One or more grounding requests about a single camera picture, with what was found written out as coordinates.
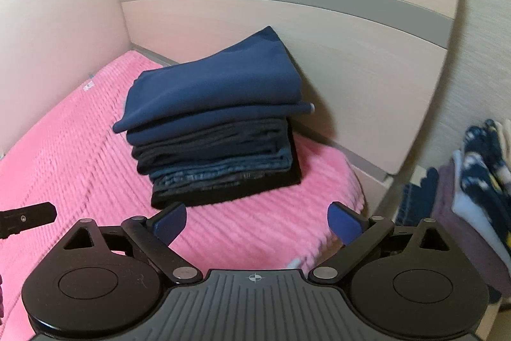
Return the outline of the beige wooden headboard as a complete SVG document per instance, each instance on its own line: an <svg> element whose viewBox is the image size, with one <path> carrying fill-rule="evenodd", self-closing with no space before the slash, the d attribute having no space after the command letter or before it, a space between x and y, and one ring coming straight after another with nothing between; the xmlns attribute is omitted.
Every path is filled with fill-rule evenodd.
<svg viewBox="0 0 511 341"><path fill-rule="evenodd" d="M132 42L199 60L271 27L315 105L308 130L371 174L401 168L437 88L458 0L120 0Z"/></svg>

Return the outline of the navy blue garment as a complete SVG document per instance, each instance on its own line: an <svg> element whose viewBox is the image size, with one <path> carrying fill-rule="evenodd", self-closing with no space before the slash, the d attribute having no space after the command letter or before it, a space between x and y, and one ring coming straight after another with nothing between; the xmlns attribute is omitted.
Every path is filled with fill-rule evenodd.
<svg viewBox="0 0 511 341"><path fill-rule="evenodd" d="M284 44L266 27L201 60L142 72L113 131L143 145L230 122L312 113L301 87Z"/></svg>

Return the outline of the pile of clothes beside bed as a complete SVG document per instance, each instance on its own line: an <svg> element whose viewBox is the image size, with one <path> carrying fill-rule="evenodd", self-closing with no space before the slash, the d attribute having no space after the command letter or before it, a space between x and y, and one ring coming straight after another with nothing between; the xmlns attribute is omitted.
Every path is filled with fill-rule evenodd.
<svg viewBox="0 0 511 341"><path fill-rule="evenodd" d="M509 120L470 126L447 164L404 185L395 224L426 217L445 228L492 291L510 296Z"/></svg>

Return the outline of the stack of folded dark clothes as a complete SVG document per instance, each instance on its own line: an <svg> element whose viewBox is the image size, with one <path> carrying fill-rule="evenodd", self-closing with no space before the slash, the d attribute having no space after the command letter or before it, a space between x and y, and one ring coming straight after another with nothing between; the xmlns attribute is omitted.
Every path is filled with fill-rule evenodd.
<svg viewBox="0 0 511 341"><path fill-rule="evenodd" d="M132 157L152 183L154 209L223 203L301 182L285 118L236 121L134 146Z"/></svg>

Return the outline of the pink ribbed bed blanket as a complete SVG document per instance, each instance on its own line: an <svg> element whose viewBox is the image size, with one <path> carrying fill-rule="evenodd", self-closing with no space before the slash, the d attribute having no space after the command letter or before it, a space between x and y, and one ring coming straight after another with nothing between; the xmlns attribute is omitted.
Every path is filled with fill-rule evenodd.
<svg viewBox="0 0 511 341"><path fill-rule="evenodd" d="M130 51L104 66L39 120L1 161L1 207L49 202L56 220L1 243L1 337L27 340L23 307L28 275L79 220L117 226L164 208L141 176L126 137L113 131L129 88L157 64ZM297 165L280 188L222 202L200 194L186 201L187 224L172 250L203 272L213 268L308 270L335 244L326 212L333 202L356 212L365 197L347 157L294 135Z"/></svg>

